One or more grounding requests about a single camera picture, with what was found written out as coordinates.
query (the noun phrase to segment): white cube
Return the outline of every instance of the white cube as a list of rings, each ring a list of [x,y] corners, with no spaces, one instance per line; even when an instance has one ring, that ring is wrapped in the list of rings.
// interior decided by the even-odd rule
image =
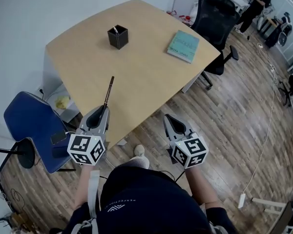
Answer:
[[[100,136],[72,134],[67,152],[78,164],[96,165],[105,151]]]
[[[193,133],[191,138],[175,142],[172,156],[186,169],[202,164],[208,152],[203,137]]]

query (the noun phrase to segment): chair armrest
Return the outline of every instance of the chair armrest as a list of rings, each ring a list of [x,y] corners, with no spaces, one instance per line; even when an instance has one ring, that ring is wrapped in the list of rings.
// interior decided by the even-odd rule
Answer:
[[[235,60],[239,60],[239,54],[238,54],[236,48],[231,45],[230,50],[231,50],[232,58]]]

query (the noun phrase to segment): black t-shirt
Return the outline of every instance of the black t-shirt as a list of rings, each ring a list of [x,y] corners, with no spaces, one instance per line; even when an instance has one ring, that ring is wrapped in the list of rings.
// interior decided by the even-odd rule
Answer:
[[[264,7],[267,8],[269,6],[269,4],[271,3],[272,0],[261,0],[265,3],[265,6],[262,6],[258,1],[254,0],[251,5],[250,5],[250,9],[253,10],[254,12],[256,12],[257,15],[259,15],[260,13],[262,13]]]
[[[207,209],[206,214],[167,175],[137,167],[119,167],[103,187],[97,223],[100,234],[190,234],[210,231],[209,222],[224,227],[230,234],[237,233],[225,209]],[[63,234],[70,234],[76,224],[89,219],[85,203],[73,213]],[[88,234],[91,230],[81,229],[80,233]]]

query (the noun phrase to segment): blue chair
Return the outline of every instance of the blue chair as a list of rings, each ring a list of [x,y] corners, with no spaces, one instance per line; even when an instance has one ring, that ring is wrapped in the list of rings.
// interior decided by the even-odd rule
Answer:
[[[32,139],[49,173],[75,170],[60,169],[70,160],[68,153],[54,155],[54,150],[63,151],[67,148],[70,134],[67,134],[63,141],[55,145],[52,144],[51,136],[63,130],[67,132],[67,129],[66,123],[47,102],[31,93],[20,92],[5,110],[4,120],[16,142],[26,138]]]

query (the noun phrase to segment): book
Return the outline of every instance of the book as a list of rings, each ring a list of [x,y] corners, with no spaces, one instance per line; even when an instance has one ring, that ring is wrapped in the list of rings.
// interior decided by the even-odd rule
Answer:
[[[168,47],[167,53],[192,63],[198,45],[198,38],[178,30]]]

